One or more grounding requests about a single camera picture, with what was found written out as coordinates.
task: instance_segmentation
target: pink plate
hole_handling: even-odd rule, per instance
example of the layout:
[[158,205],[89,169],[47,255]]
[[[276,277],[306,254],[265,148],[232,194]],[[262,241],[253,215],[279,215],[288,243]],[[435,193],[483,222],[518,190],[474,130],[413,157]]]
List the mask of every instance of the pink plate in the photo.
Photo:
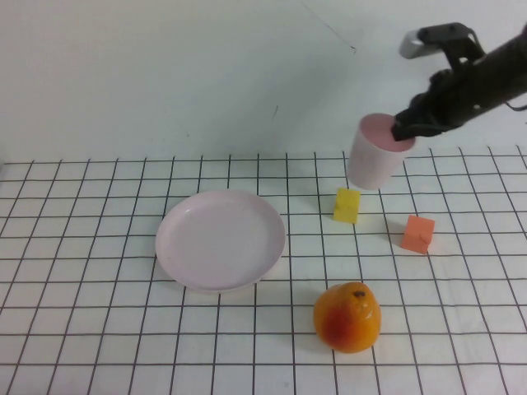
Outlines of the pink plate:
[[285,243],[282,218],[269,203],[225,190],[198,193],[170,210],[157,231],[156,253],[184,286],[222,292],[262,278]]

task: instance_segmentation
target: yellow cube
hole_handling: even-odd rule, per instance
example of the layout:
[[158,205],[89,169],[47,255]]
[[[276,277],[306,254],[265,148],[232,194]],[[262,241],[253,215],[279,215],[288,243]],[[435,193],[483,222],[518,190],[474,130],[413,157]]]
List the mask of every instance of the yellow cube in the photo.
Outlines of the yellow cube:
[[333,219],[335,221],[348,222],[350,224],[357,223],[360,201],[360,192],[339,188],[337,191],[337,201],[335,202]]

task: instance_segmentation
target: plastic cup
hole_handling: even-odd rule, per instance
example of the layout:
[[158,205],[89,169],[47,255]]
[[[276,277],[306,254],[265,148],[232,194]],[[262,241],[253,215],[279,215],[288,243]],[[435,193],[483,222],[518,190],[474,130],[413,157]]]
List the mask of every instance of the plastic cup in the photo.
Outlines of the plastic cup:
[[403,164],[415,145],[415,137],[396,142],[391,128],[394,117],[368,114],[361,119],[347,163],[347,178],[362,189],[378,189]]

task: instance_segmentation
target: toy block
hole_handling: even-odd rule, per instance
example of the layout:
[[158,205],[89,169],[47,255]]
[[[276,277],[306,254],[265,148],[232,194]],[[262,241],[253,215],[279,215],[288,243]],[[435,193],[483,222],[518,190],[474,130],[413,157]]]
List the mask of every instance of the toy block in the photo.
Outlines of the toy block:
[[337,191],[337,200],[335,201],[335,209],[333,211],[333,219],[350,224],[357,223],[360,201],[360,192],[339,188]]
[[401,247],[415,253],[427,253],[434,233],[434,220],[421,216],[408,216]]

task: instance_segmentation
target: peach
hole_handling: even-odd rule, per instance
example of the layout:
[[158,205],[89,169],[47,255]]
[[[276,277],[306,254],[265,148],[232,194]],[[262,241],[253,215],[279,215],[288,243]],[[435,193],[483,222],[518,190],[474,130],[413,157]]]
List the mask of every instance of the peach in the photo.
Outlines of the peach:
[[315,302],[315,331],[334,350],[359,352],[373,345],[380,332],[380,306],[361,282],[332,286]]

